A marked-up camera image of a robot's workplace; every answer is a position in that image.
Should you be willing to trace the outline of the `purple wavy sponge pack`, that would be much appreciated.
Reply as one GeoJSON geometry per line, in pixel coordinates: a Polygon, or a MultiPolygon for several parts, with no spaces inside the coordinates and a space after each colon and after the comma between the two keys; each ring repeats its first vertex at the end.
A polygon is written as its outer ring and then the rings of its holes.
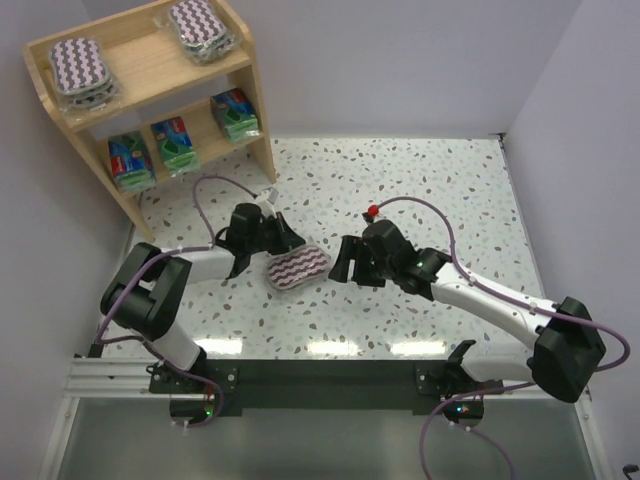
{"type": "Polygon", "coordinates": [[[266,278],[277,291],[289,291],[325,276],[331,269],[331,256],[314,244],[271,257],[266,278]]]}
{"type": "Polygon", "coordinates": [[[219,18],[210,1],[177,1],[153,20],[159,29],[173,32],[182,50],[196,65],[213,63],[241,45],[240,37],[219,18]]]}
{"type": "Polygon", "coordinates": [[[119,82],[95,39],[61,40],[49,49],[48,61],[61,111],[91,112],[119,101],[119,82]]]}

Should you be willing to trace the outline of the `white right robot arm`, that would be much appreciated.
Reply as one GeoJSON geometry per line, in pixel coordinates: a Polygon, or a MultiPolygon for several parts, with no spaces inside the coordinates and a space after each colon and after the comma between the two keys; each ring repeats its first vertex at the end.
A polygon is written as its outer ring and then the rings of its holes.
{"type": "Polygon", "coordinates": [[[415,248],[389,220],[368,225],[359,237],[343,236],[329,277],[369,287],[392,281],[407,294],[456,307],[511,335],[510,343],[484,347],[465,341],[454,350],[450,364],[471,382],[533,382],[573,403],[606,352],[582,302],[530,297],[460,271],[451,255],[415,248]]]}

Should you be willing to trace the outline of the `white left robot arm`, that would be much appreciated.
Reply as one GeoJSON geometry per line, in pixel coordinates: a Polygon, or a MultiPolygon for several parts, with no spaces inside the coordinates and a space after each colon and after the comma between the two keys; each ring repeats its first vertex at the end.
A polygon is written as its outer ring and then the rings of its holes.
{"type": "Polygon", "coordinates": [[[102,296],[104,318],[96,341],[105,344],[104,333],[115,322],[174,370],[205,376],[206,353],[177,320],[193,269],[202,267],[207,279],[226,280],[242,273],[255,254],[286,254],[306,244],[282,213],[265,213],[255,203],[237,205],[229,225],[210,235],[211,241],[200,247],[163,251],[136,244],[102,296]]]}

